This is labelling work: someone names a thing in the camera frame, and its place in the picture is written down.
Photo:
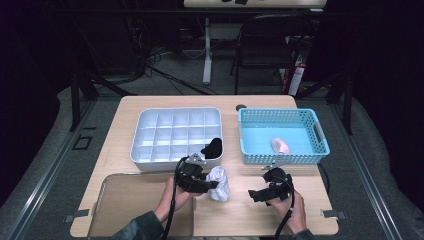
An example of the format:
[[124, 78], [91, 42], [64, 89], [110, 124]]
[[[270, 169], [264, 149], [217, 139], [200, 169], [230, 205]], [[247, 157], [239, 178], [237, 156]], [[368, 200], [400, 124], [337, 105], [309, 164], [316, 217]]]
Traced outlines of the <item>black metal frame stand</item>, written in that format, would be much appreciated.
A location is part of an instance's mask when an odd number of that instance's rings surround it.
[[353, 100], [353, 76], [349, 72], [337, 73], [325, 80], [313, 84], [306, 90], [302, 90], [295, 95], [296, 99], [303, 99], [318, 91], [325, 85], [330, 86], [325, 99], [328, 104], [337, 104], [341, 97], [343, 99], [342, 124], [349, 135], [352, 135], [351, 113]]
[[95, 83], [106, 87], [121, 97], [134, 96], [134, 93], [118, 87], [98, 74], [89, 71], [75, 72], [70, 78], [72, 105], [71, 131], [74, 131], [81, 121], [80, 94], [83, 94], [88, 101], [96, 101], [98, 99], [99, 93], [94, 86]]

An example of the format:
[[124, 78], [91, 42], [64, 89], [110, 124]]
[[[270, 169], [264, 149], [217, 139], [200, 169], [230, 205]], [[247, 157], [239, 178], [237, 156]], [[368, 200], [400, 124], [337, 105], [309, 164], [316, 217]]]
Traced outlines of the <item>grey metal table bracket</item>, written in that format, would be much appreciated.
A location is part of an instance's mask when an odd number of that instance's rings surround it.
[[343, 220], [347, 218], [347, 215], [343, 211], [337, 211], [337, 210], [323, 210], [322, 215], [325, 218], [333, 218], [336, 220]]
[[73, 222], [73, 220], [75, 218], [86, 217], [86, 216], [88, 216], [89, 211], [90, 211], [90, 209], [83, 209], [83, 210], [74, 211], [72, 214], [66, 215], [63, 219], [63, 222], [64, 223], [70, 223], [70, 222]]

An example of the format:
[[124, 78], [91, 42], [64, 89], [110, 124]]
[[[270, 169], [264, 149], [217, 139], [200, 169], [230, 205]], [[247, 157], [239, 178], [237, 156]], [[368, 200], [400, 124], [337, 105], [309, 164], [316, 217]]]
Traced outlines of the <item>blue perforated plastic basket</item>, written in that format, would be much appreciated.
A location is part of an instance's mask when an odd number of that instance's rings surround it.
[[[238, 111], [240, 147], [247, 165], [317, 164], [330, 153], [321, 124], [312, 109], [244, 108]], [[281, 138], [288, 154], [275, 153]]]

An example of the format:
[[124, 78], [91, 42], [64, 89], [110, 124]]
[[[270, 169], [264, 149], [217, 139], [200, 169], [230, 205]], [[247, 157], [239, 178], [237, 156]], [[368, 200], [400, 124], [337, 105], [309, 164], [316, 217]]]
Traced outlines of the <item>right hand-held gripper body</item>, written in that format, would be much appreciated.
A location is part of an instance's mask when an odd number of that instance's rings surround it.
[[285, 200], [292, 195], [294, 191], [294, 185], [292, 177], [287, 174], [282, 168], [275, 164], [267, 165], [263, 167], [265, 173], [263, 179], [268, 183], [268, 187], [274, 195], [274, 198]]

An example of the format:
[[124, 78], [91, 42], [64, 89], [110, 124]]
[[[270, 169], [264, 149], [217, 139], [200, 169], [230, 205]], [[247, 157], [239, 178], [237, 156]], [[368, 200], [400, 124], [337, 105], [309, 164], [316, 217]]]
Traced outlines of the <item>person's left hand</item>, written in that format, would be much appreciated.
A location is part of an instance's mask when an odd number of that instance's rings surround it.
[[161, 199], [157, 208], [154, 210], [155, 215], [160, 222], [164, 222], [168, 219], [168, 215], [171, 209], [171, 202], [174, 201], [174, 210], [178, 211], [185, 203], [194, 197], [200, 196], [200, 193], [190, 193], [182, 190], [178, 186], [174, 186], [174, 178], [169, 177]]

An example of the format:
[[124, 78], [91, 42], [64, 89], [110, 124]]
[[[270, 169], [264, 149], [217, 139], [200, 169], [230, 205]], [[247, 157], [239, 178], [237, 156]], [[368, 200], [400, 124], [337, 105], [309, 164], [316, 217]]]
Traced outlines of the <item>black folding chair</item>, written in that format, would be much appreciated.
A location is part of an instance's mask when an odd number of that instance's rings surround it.
[[300, 42], [314, 33], [305, 16], [263, 14], [244, 22], [237, 36], [230, 74], [235, 74], [234, 93], [238, 94], [241, 69], [293, 70]]

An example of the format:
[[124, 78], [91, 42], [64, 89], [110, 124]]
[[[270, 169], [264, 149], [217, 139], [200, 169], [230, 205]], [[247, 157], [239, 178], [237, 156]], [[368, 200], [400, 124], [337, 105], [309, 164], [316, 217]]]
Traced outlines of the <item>black sock pair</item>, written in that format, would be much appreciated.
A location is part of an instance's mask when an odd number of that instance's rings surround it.
[[207, 146], [205, 146], [201, 153], [206, 159], [216, 159], [221, 156], [223, 152], [222, 140], [220, 138], [214, 138]]

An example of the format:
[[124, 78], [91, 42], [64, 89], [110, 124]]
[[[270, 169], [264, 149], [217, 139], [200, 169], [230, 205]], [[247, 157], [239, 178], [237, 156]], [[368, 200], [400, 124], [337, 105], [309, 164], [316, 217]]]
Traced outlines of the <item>pink sock pair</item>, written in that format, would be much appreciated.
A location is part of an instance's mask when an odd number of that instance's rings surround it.
[[281, 138], [275, 138], [272, 140], [272, 148], [275, 153], [288, 154], [290, 152], [289, 146]]

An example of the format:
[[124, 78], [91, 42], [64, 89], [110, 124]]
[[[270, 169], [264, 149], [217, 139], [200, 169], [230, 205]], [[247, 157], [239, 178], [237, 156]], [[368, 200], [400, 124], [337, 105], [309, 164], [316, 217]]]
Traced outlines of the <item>red and white canister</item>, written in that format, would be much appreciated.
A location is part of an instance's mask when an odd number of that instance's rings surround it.
[[297, 94], [305, 69], [306, 65], [303, 63], [302, 56], [299, 55], [295, 61], [295, 66], [291, 70], [285, 69], [282, 73], [283, 94], [291, 96]]

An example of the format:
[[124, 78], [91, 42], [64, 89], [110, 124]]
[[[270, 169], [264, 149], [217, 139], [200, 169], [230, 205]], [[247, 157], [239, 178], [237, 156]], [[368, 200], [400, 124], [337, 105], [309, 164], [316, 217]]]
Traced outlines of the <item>white sock pair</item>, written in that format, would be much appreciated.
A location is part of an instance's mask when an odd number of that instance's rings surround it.
[[216, 188], [208, 191], [209, 196], [215, 201], [226, 202], [229, 198], [229, 182], [225, 169], [221, 166], [212, 168], [206, 180], [217, 182]]

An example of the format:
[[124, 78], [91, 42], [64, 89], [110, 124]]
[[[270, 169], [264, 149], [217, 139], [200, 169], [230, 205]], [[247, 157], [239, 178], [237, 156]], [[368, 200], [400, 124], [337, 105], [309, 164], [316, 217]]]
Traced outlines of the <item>transparent box lid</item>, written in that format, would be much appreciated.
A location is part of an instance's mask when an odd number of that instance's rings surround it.
[[88, 236], [110, 237], [132, 219], [155, 210], [170, 173], [112, 174], [96, 201]]

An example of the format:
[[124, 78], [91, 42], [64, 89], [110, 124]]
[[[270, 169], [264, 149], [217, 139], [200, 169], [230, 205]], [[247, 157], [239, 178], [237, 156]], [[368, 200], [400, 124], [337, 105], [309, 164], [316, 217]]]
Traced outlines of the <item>person's right hand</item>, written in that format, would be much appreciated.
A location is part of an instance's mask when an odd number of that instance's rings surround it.
[[288, 212], [291, 212], [291, 216], [285, 226], [290, 230], [292, 235], [296, 235], [307, 229], [304, 199], [297, 191], [285, 200], [275, 198], [269, 200], [268, 203], [276, 210], [281, 218], [284, 218]]

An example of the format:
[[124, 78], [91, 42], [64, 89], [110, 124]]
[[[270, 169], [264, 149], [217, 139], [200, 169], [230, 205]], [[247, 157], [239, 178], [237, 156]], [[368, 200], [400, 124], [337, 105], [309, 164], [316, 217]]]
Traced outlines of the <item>white compartment storage box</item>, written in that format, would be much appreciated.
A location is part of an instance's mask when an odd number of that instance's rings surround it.
[[223, 148], [202, 153], [223, 140], [221, 112], [215, 107], [150, 108], [138, 118], [130, 157], [145, 172], [173, 171], [182, 157], [198, 154], [209, 169], [221, 164]]

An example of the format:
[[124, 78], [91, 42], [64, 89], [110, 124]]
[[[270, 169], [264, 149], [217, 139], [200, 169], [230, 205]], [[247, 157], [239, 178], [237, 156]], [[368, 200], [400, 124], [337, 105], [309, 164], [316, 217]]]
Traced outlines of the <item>grey metal floor rail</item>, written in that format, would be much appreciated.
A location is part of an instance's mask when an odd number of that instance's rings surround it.
[[[91, 101], [84, 105], [75, 129], [70, 128], [69, 109], [61, 107], [42, 148], [0, 208], [0, 240], [26, 240], [33, 233], [48, 237], [57, 230], [70, 234], [64, 219], [78, 210], [96, 158], [96, 124], [91, 119], [95, 107]], [[42, 231], [44, 223], [51, 223], [54, 231]]]
[[349, 146], [349, 150], [353, 155], [353, 164], [355, 165], [359, 179], [361, 180], [362, 186], [367, 194], [367, 197], [372, 205], [376, 217], [378, 218], [380, 225], [385, 233], [387, 240], [404, 240], [396, 226], [393, 217], [387, 207], [387, 204], [382, 197], [367, 165], [365, 159], [355, 142], [355, 139], [350, 135], [341, 119], [342, 113], [338, 105], [330, 104], [329, 109], [333, 116], [336, 118], [337, 126], [342, 132], [344, 140]]

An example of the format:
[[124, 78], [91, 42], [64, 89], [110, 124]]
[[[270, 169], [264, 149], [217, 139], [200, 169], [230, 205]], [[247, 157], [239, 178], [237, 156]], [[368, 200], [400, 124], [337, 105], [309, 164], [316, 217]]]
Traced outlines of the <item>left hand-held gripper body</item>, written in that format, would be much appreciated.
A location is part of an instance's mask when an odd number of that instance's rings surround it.
[[182, 190], [190, 193], [196, 193], [197, 188], [206, 187], [200, 184], [206, 175], [202, 173], [205, 161], [197, 154], [183, 157], [177, 163], [174, 182]]

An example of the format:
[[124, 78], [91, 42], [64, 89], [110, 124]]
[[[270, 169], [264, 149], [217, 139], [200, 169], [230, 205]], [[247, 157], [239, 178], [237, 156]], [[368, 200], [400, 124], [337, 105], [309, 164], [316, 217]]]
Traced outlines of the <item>white desk leg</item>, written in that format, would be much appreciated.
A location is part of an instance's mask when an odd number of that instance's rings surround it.
[[203, 70], [203, 84], [209, 85], [211, 83], [212, 74], [212, 54], [211, 54], [211, 38], [210, 38], [210, 22], [205, 19], [205, 61]]

